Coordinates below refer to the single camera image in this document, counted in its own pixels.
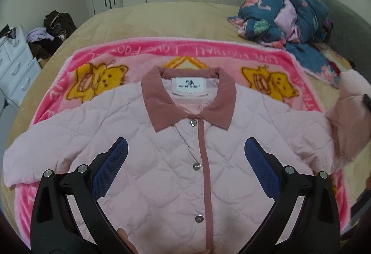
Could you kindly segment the person's hand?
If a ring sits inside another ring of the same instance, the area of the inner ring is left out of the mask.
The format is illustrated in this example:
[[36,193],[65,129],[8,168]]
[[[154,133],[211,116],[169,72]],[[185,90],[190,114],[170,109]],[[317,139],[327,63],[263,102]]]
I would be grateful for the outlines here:
[[131,251],[134,254],[138,254],[138,250],[135,248],[134,244],[132,244],[132,242],[130,242],[126,231],[123,228],[118,228],[117,233],[119,234],[121,239],[125,242],[125,244],[131,249]]

